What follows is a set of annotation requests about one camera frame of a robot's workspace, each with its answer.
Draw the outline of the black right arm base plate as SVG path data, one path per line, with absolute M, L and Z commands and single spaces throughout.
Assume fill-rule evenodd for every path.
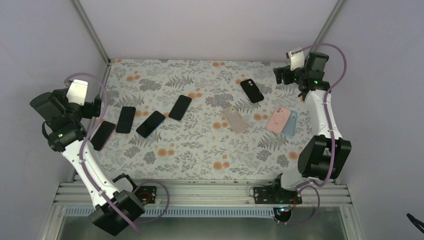
M 303 200 L 296 191 L 269 186 L 254 186 L 253 199 L 256 205 L 302 204 Z

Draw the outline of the cream phone case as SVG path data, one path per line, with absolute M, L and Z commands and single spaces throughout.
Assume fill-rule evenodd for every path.
M 235 106 L 229 106 L 221 111 L 225 119 L 228 121 L 232 130 L 236 133 L 242 133 L 249 128 L 248 124 L 238 112 Z

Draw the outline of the black phone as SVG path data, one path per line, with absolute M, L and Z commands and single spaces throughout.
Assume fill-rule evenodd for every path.
M 103 121 L 90 139 L 93 149 L 101 151 L 115 129 L 116 124 L 109 121 Z

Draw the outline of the pink phone case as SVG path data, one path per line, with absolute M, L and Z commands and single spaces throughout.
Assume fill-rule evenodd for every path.
M 288 108 L 278 106 L 271 115 L 266 125 L 266 129 L 275 134 L 281 134 L 290 118 L 291 112 L 292 111 Z

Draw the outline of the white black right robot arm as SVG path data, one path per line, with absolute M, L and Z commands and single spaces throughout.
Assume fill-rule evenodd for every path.
M 271 198 L 284 203 L 291 192 L 305 186 L 322 187 L 336 179 L 352 149 L 338 130 L 331 105 L 331 85 L 324 80 L 329 56 L 320 52 L 291 50 L 290 64 L 274 69 L 278 84 L 297 84 L 299 97 L 308 107 L 313 136 L 298 156 L 297 168 L 281 174 L 280 184 L 271 189 Z

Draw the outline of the light blue phone case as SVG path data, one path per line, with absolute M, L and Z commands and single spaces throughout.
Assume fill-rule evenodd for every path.
M 281 132 L 282 135 L 294 137 L 297 128 L 297 112 L 291 111 L 290 116 Z

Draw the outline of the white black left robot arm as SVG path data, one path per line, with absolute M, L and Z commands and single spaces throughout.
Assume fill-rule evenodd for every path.
M 56 89 L 35 97 L 30 106 L 44 119 L 42 134 L 49 147 L 61 153 L 81 177 L 92 201 L 94 212 L 90 221 L 101 230 L 117 236 L 142 214 L 145 209 L 138 199 L 139 188 L 131 183 L 117 186 L 101 168 L 81 120 L 99 117 L 102 100 L 72 102 L 68 89 Z

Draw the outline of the black phone case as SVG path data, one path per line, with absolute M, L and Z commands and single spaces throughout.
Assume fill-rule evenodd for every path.
M 251 103 L 259 103 L 265 99 L 258 86 L 252 79 L 246 79 L 241 81 L 240 86 Z

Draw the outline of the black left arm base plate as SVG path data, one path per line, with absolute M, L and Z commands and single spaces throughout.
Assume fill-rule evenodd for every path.
M 154 204 L 156 201 L 157 187 L 151 185 L 141 186 L 135 190 L 134 194 L 145 204 Z

